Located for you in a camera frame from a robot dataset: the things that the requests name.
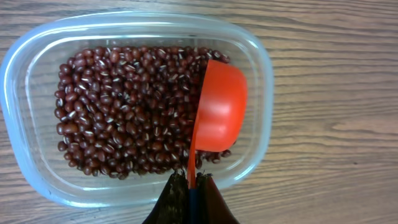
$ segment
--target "tabletop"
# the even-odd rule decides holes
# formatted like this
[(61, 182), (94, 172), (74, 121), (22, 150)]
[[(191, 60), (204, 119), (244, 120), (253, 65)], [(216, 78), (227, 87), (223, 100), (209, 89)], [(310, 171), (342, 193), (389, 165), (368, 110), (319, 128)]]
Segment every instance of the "tabletop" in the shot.
[[(2, 0), (0, 59), (40, 24), (111, 11), (211, 16), (249, 30), (268, 50), (268, 152), (221, 191), (241, 223), (398, 222), (397, 1)], [(43, 198), (22, 176), (0, 114), (1, 223), (140, 223), (153, 206), (76, 209)]]

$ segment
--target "wood grain surface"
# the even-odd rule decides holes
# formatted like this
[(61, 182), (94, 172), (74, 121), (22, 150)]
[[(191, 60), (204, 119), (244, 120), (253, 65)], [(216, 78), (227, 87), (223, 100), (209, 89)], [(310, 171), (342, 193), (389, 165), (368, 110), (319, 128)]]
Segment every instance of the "wood grain surface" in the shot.
[[(0, 59), (39, 24), (111, 11), (213, 16), (269, 51), (268, 153), (222, 190), (241, 223), (398, 223), (398, 1), (2, 0)], [(0, 114), (0, 223), (140, 223), (153, 206), (76, 209), (43, 198), (23, 178)]]

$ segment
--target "pile of beans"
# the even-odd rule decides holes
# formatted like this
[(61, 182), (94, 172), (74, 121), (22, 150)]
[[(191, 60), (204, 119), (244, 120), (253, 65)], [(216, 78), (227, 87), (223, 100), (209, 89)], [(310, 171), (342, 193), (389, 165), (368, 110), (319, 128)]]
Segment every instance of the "pile of beans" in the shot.
[[(206, 47), (96, 47), (70, 57), (54, 111), (68, 165), (121, 180), (186, 167), (209, 59), (229, 63)], [(230, 154), (197, 151), (196, 167)]]

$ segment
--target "plastic container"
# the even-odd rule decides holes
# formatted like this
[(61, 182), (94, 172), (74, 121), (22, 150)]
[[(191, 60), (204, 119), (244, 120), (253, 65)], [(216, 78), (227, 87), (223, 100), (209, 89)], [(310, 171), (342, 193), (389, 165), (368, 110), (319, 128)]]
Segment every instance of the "plastic container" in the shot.
[(169, 174), (126, 180), (87, 177), (57, 151), (54, 91), (58, 66), (79, 49), (97, 45), (191, 45), (231, 57), (248, 81), (243, 128), (232, 156), (204, 162), (220, 189), (247, 177), (264, 158), (271, 131), (273, 74), (262, 44), (248, 31), (202, 16), (115, 12), (71, 17), (39, 26), (8, 51), (1, 67), (1, 106), (19, 167), (36, 191), (74, 207), (107, 207), (156, 201)]

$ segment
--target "wood grain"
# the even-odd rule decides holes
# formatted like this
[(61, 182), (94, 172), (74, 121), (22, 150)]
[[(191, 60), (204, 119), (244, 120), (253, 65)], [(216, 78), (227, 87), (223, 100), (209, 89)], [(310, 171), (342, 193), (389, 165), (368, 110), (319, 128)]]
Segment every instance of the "wood grain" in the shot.
[[(223, 190), (241, 223), (398, 222), (395, 0), (3, 0), (0, 58), (31, 28), (69, 16), (160, 11), (217, 17), (258, 36), (275, 72), (271, 143)], [(1, 223), (140, 223), (153, 205), (75, 209), (23, 178), (0, 115)]]

